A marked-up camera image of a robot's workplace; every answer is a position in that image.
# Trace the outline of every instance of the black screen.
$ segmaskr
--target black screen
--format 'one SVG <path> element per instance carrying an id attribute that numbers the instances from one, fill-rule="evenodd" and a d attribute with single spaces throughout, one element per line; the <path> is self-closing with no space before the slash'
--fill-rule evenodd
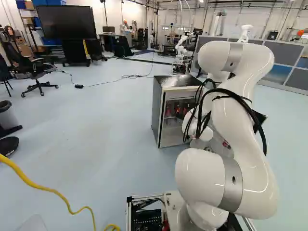
<path id="1" fill-rule="evenodd" d="M 90 6 L 37 6 L 48 39 L 94 39 L 96 30 Z"/>

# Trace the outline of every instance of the mannequin head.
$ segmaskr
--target mannequin head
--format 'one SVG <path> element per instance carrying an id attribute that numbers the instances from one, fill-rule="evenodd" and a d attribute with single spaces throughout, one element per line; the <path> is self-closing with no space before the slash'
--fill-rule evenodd
<path id="1" fill-rule="evenodd" d="M 10 35 L 10 36 L 14 36 L 15 35 L 15 31 L 11 26 L 5 26 L 4 30 Z"/>

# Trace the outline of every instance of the white robot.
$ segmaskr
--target white robot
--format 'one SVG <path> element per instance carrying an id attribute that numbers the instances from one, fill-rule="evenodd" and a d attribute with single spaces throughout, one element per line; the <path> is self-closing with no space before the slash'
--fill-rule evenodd
<path id="1" fill-rule="evenodd" d="M 129 30 L 129 26 L 128 26 L 126 20 L 124 20 L 123 23 L 120 25 L 120 35 L 122 35 L 122 36 L 125 35 L 125 28 L 127 28 L 127 30 Z"/>
<path id="2" fill-rule="evenodd" d="M 212 41 L 201 47 L 198 63 L 209 73 L 232 72 L 233 77 L 219 88 L 234 92 L 251 108 L 254 87 L 272 69 L 274 55 L 261 45 Z M 178 156 L 175 177 L 185 202 L 179 211 L 179 230 L 214 231 L 226 221 L 228 211 L 267 219 L 277 210 L 278 185 L 255 138 L 251 116 L 234 98 L 213 91 L 205 95 L 200 107 L 211 109 L 213 125 L 232 147 L 234 158 L 194 148 Z M 192 222 L 181 229 L 181 220 Z"/>
<path id="3" fill-rule="evenodd" d="M 253 28 L 252 25 L 243 25 L 241 27 L 242 31 L 241 31 L 241 35 L 240 38 L 237 40 L 237 42 L 240 43 L 247 43 L 248 42 L 248 32 L 250 32 L 250 30 Z M 221 70 L 217 70 L 217 69 L 212 69 L 212 71 L 210 73 L 208 73 L 207 78 L 213 80 L 215 83 L 220 84 L 224 81 L 226 81 L 228 79 L 230 72 L 227 71 L 221 71 Z M 212 102 L 209 99 L 205 100 L 205 105 L 204 105 L 204 111 L 205 112 L 209 112 L 212 108 Z M 190 110 L 183 121 L 182 124 L 182 131 L 184 132 L 188 123 L 188 120 L 191 116 L 193 109 Z M 189 128 L 189 135 L 194 136 L 195 135 L 195 129 L 196 129 L 196 125 L 197 125 L 197 120 L 193 119 L 190 128 Z M 204 149 L 207 146 L 208 141 L 210 141 L 214 136 L 213 131 L 211 130 L 211 128 L 207 127 L 206 130 L 204 131 L 204 133 L 202 134 L 201 140 L 198 139 L 193 139 L 191 142 L 191 147 L 195 147 L 195 148 L 202 148 Z"/>
<path id="4" fill-rule="evenodd" d="M 182 46 L 183 42 L 186 41 L 186 39 L 193 35 L 193 33 L 189 33 L 189 31 L 185 31 L 184 34 L 181 36 L 179 42 L 175 46 L 175 49 L 177 50 L 176 60 L 183 60 L 184 56 L 188 54 L 187 50 Z"/>

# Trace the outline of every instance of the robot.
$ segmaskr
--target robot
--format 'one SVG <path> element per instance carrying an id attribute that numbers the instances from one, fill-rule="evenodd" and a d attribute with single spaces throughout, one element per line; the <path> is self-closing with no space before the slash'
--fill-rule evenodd
<path id="1" fill-rule="evenodd" d="M 202 97 L 200 107 L 211 108 L 213 125 L 232 147 L 234 158 L 195 148 L 178 156 L 175 178 L 184 200 L 178 227 L 183 227 L 180 220 L 189 220 L 185 230 L 213 231 L 226 221 L 228 211 L 252 219 L 270 218 L 279 198 L 275 176 L 256 141 L 252 117 L 222 92 L 237 94 L 251 108 L 254 86 L 272 69 L 274 55 L 261 45 L 212 41 L 201 47 L 198 63 L 209 73 L 232 73 L 219 89 Z M 194 116 L 207 113 L 199 111 Z M 206 141 L 209 137 L 199 138 Z"/>
<path id="2" fill-rule="evenodd" d="M 175 62 L 172 64 L 172 71 L 174 73 L 184 73 L 188 74 L 192 65 L 193 59 L 193 51 L 195 50 L 195 45 L 199 36 L 200 31 L 195 31 L 189 33 L 189 31 L 185 31 L 181 36 L 179 42 L 175 46 L 177 50 L 177 55 L 175 57 Z M 184 48 L 183 43 L 189 39 L 190 37 L 195 36 L 195 40 L 192 46 L 187 49 Z"/>
<path id="3" fill-rule="evenodd" d="M 248 33 L 250 32 L 250 30 L 252 28 L 253 28 L 252 25 L 241 26 L 242 31 L 241 31 L 240 38 L 237 40 L 237 42 L 247 43 L 248 40 L 249 40 Z M 214 82 L 215 84 L 220 84 L 220 83 L 226 81 L 228 79 L 229 75 L 230 75 L 230 72 L 221 71 L 221 70 L 212 70 L 210 73 L 208 73 L 207 78 L 211 79 L 212 82 Z M 211 84 L 207 85 L 206 88 L 204 89 L 204 93 L 207 90 L 210 90 L 212 88 L 213 88 L 213 85 L 211 85 Z M 204 111 L 209 112 L 211 110 L 211 107 L 212 107 L 212 102 L 210 100 L 205 100 L 205 102 L 206 103 L 204 105 Z M 193 112 L 193 109 L 190 110 L 184 118 L 184 121 L 183 121 L 183 124 L 182 124 L 182 131 L 183 132 L 185 132 L 187 123 L 189 121 L 189 118 L 190 118 L 192 112 Z M 192 124 L 190 125 L 189 135 L 192 135 L 192 136 L 195 135 L 196 121 L 197 120 L 194 119 Z M 204 149 L 208 145 L 208 142 L 213 137 L 214 137 L 214 132 L 212 131 L 211 128 L 207 127 L 205 129 L 204 133 L 202 134 L 202 137 L 201 137 L 203 140 L 205 140 L 205 142 L 198 140 L 198 139 L 193 139 L 191 141 L 190 145 L 191 145 L 192 148 L 202 148 L 202 149 Z"/>
<path id="4" fill-rule="evenodd" d="M 120 35 L 124 36 L 125 35 L 125 27 L 129 30 L 129 26 L 127 24 L 127 21 L 124 20 L 123 24 L 120 25 Z"/>
<path id="5" fill-rule="evenodd" d="M 305 28 L 303 30 L 299 30 L 297 33 L 296 33 L 296 37 L 291 39 L 290 41 L 293 42 L 293 41 L 298 41 L 302 38 L 302 36 L 305 34 L 305 33 L 308 33 L 308 28 Z"/>

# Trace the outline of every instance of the trash can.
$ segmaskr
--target trash can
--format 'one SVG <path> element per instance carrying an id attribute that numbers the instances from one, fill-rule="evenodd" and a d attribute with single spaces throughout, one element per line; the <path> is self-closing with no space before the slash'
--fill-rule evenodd
<path id="1" fill-rule="evenodd" d="M 12 103 L 8 100 L 0 102 L 0 125 L 3 129 L 18 126 L 18 121 L 12 109 Z"/>

